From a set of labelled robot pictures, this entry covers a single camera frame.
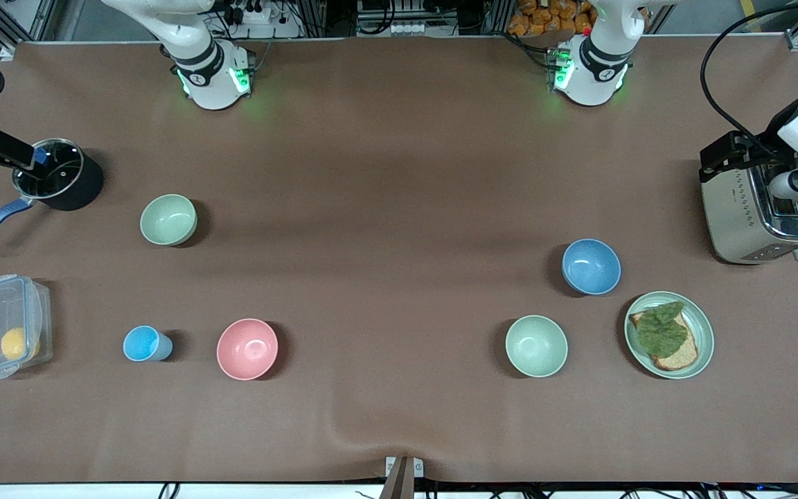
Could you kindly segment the blue bowl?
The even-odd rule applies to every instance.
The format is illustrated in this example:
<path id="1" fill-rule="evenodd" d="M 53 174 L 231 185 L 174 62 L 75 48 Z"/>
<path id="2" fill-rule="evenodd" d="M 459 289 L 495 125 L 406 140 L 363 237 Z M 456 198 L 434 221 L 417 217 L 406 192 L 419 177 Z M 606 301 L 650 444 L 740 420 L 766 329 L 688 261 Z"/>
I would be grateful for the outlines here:
<path id="1" fill-rule="evenodd" d="M 564 250 L 561 272 L 573 290 L 601 296 L 614 290 L 623 274 L 617 253 L 604 241 L 580 239 Z"/>

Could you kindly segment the light green bowl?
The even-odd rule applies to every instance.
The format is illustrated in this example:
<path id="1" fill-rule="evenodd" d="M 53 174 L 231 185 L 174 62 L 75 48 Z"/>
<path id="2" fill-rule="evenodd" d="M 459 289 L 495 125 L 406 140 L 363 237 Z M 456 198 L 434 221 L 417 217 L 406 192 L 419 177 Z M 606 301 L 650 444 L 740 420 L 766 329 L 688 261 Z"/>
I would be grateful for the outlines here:
<path id="1" fill-rule="evenodd" d="M 197 229 L 197 211 L 189 198 L 177 193 L 161 195 L 143 209 L 142 236 L 154 245 L 173 247 L 185 243 Z"/>
<path id="2" fill-rule="evenodd" d="M 528 315 L 515 320 L 506 333 L 506 355 L 514 369 L 528 377 L 557 374 L 568 358 L 566 333 L 553 319 Z"/>

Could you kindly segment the pink bowl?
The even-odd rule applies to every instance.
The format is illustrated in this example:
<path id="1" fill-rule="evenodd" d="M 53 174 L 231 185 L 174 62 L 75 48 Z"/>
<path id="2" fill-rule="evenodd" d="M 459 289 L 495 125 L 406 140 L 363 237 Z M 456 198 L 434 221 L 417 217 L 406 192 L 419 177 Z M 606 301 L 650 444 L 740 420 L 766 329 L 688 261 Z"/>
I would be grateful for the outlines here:
<path id="1" fill-rule="evenodd" d="M 263 320 L 237 320 L 218 340 L 216 358 L 226 376 L 238 381 L 256 380 L 268 373 L 278 357 L 278 337 Z"/>

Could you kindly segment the silver toaster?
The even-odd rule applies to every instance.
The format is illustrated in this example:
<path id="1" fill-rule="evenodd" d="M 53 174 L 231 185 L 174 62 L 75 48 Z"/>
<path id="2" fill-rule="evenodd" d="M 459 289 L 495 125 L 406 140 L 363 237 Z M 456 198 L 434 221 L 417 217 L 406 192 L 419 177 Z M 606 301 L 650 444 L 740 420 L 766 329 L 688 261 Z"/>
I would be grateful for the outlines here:
<path id="1" fill-rule="evenodd" d="M 760 265 L 790 255 L 798 262 L 798 212 L 795 201 L 770 195 L 770 180 L 777 175 L 766 168 L 742 168 L 700 183 L 718 258 Z"/>

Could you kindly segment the glass lid blue knob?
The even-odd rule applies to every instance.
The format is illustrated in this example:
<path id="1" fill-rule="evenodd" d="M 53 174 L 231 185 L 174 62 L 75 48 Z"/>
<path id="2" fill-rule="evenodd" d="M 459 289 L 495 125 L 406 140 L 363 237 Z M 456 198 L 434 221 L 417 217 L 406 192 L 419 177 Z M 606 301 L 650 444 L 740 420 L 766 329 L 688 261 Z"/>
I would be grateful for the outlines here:
<path id="1" fill-rule="evenodd" d="M 66 139 L 45 139 L 33 146 L 34 177 L 15 171 L 12 184 L 22 195 L 44 199 L 59 195 L 80 176 L 85 155 L 75 143 Z"/>

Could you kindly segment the light green plate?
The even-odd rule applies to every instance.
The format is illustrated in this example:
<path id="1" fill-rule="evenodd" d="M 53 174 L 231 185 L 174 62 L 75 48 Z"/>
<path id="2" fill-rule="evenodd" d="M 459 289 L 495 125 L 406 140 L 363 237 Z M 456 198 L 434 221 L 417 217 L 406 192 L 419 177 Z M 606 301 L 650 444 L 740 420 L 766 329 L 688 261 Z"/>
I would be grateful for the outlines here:
<path id="1" fill-rule="evenodd" d="M 683 317 L 685 322 L 690 326 L 691 331 L 693 331 L 699 354 L 697 360 L 689 367 L 685 367 L 679 371 L 662 371 L 653 365 L 652 360 L 650 360 L 643 348 L 640 347 L 639 341 L 635 338 L 630 316 L 634 315 L 634 313 L 643 312 L 643 310 L 652 309 L 656 306 L 661 306 L 661 304 L 671 302 L 682 302 L 684 304 L 684 309 L 682 310 Z M 639 363 L 655 375 L 667 379 L 685 379 L 696 376 L 706 369 L 713 356 L 713 329 L 709 319 L 707 319 L 703 310 L 701 310 L 696 303 L 674 292 L 652 291 L 634 300 L 625 319 L 624 331 L 625 339 L 631 353 Z"/>

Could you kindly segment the green lettuce leaf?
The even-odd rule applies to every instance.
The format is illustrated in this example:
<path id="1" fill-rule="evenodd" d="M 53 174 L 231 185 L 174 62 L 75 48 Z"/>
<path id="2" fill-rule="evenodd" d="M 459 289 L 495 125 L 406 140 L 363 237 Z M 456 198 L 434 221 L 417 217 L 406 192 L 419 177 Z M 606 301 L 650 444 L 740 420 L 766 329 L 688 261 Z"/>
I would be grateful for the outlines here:
<path id="1" fill-rule="evenodd" d="M 677 320 L 683 309 L 682 302 L 671 302 L 640 313 L 635 326 L 646 353 L 659 359 L 677 353 L 688 337 L 687 326 Z"/>

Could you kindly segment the yellow lemon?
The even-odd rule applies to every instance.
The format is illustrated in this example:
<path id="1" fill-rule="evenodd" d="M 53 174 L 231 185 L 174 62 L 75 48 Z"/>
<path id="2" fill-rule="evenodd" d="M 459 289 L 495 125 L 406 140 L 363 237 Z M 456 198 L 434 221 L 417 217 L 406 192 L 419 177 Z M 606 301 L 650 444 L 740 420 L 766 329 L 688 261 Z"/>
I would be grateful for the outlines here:
<path id="1" fill-rule="evenodd" d="M 40 341 L 35 333 L 28 334 L 22 326 L 16 326 L 2 335 L 0 350 L 8 361 L 34 359 L 39 354 Z"/>

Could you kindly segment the wholegrain bread slice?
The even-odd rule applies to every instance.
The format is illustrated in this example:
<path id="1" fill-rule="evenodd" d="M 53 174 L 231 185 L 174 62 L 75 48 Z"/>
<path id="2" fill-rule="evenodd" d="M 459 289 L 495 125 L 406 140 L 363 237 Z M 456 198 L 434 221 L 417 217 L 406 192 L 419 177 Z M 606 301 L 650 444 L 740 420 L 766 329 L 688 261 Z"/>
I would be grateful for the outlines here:
<path id="1" fill-rule="evenodd" d="M 634 315 L 630 316 L 630 321 L 631 321 L 631 324 L 633 325 L 634 332 L 635 332 L 635 338 L 637 339 L 637 341 L 639 341 L 639 338 L 637 338 L 637 330 L 636 330 L 635 322 L 636 322 L 636 319 L 639 318 L 640 313 L 642 313 L 642 312 L 634 313 Z M 697 357 L 699 356 L 699 350 L 698 350 L 698 347 L 697 347 L 697 345 L 695 343 L 695 337 L 694 337 L 693 331 L 691 331 L 691 328 L 688 325 L 688 323 L 685 322 L 685 319 L 683 317 L 683 313 L 681 313 L 681 318 L 678 318 L 677 320 L 681 324 L 684 324 L 685 326 L 687 326 L 687 329 L 688 329 L 688 337 L 685 340 L 685 342 L 682 345 L 682 347 L 677 351 L 677 353 L 675 353 L 675 354 L 671 355 L 671 357 L 667 357 L 665 359 L 659 359 L 657 357 L 654 357 L 653 355 L 650 355 L 650 354 L 646 353 L 647 356 L 650 358 L 650 360 L 652 360 L 653 365 L 657 369 L 661 369 L 662 371 L 679 371 L 679 370 L 682 370 L 685 367 L 689 367 L 690 365 L 693 365 L 694 361 L 696 361 Z"/>

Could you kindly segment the bag of orange snacks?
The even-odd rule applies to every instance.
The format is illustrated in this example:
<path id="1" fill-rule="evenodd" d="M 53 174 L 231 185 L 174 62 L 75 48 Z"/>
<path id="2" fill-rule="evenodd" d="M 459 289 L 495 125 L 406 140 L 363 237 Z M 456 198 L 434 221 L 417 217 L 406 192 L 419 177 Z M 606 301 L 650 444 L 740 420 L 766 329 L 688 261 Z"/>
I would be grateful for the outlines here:
<path id="1" fill-rule="evenodd" d="M 561 30 L 588 35 L 598 16 L 588 0 L 518 0 L 506 31 L 517 37 L 538 37 Z"/>

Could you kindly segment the light blue cup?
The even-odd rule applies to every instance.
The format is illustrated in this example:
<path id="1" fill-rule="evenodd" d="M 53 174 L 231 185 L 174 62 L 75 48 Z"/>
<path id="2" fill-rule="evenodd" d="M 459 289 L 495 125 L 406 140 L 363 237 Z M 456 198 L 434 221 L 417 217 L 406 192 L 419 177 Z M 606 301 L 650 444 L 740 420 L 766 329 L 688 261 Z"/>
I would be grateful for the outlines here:
<path id="1" fill-rule="evenodd" d="M 149 325 L 131 329 L 123 341 L 123 354 L 131 361 L 162 361 L 172 351 L 172 340 Z"/>

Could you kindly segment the white power strip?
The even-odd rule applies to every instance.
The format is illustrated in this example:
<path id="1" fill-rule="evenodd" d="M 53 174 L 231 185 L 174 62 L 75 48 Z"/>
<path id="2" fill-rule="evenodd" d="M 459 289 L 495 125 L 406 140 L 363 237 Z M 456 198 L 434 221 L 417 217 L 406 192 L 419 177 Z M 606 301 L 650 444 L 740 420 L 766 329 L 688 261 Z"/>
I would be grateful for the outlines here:
<path id="1" fill-rule="evenodd" d="M 300 13 L 288 0 L 225 0 L 222 18 L 237 39 L 304 37 Z"/>

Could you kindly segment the brown table cloth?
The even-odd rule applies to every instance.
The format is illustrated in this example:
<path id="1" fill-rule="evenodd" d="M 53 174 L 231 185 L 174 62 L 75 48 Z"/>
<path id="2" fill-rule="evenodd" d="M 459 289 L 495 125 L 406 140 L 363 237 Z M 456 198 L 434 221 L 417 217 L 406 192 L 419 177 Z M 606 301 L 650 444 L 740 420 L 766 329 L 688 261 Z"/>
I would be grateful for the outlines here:
<path id="1" fill-rule="evenodd" d="M 501 39 L 275 42 L 219 112 L 154 44 L 18 48 L 0 129 L 73 140 L 107 183 L 0 226 L 0 276 L 50 290 L 53 332 L 49 361 L 0 380 L 0 482 L 371 479 L 394 455 L 444 481 L 798 482 L 798 262 L 713 257 L 699 151 L 728 127 L 700 92 L 709 43 L 640 41 L 585 108 Z M 139 228 L 169 193 L 197 211 L 173 247 Z M 614 290 L 567 284 L 580 239 L 617 253 Z M 696 376 L 631 353 L 652 291 L 709 319 Z M 553 376 L 507 358 L 528 315 L 567 336 Z M 246 318 L 278 357 L 238 381 L 216 347 Z M 141 325 L 167 359 L 124 356 Z"/>

